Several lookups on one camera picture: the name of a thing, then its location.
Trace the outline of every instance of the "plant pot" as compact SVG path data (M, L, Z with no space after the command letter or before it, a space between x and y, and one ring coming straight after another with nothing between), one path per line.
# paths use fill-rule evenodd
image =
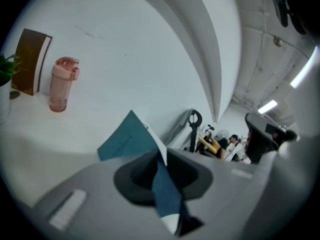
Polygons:
M11 79L0 86L0 125L9 118Z

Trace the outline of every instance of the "pink water bottle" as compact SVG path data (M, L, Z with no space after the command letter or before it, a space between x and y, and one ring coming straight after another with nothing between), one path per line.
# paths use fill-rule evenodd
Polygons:
M54 112L62 112L67 108L71 84L79 76L79 60L62 57L52 68L49 107Z

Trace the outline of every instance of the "ceiling light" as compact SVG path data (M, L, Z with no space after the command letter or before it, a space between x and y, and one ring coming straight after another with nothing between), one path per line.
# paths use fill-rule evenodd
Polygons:
M258 112L260 114L264 114L264 113L268 112L269 110L272 110L277 105L278 105L278 103L273 99L268 104L266 104L263 107L259 108Z
M311 70L312 66L314 65L315 62L315 58L318 55L318 47L316 46L313 54L311 55L310 59L308 60L308 62L304 65L303 69L300 71L300 73L292 80L292 82L290 83L290 85L293 88L297 88L298 85L300 85L300 83L304 80L304 78L307 76L307 74L309 73L309 71Z

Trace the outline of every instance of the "green plant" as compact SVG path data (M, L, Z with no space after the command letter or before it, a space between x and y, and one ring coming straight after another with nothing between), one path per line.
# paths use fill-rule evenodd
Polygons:
M18 56L15 54L8 58L5 58L3 54L0 55L0 86L6 84L14 74L19 72L16 70L16 66L20 63L17 63L16 59Z

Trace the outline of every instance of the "brown book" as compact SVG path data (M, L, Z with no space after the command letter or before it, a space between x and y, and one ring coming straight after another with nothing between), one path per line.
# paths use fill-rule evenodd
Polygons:
M20 64L19 72L12 77L12 88L29 95L39 91L41 70L51 40L46 34L23 30L15 51Z

